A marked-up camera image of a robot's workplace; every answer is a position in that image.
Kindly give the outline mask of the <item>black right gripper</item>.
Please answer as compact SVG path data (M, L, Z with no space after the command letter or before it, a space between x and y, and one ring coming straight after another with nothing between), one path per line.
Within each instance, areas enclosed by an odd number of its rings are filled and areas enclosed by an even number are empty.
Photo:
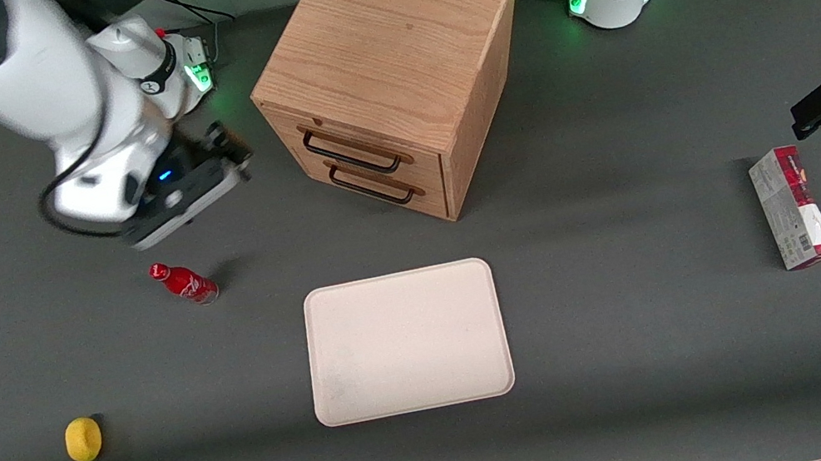
M250 181L249 147L233 146L221 122L204 133L205 147L173 146L146 178L133 216L123 235L182 226L233 188L236 177Z

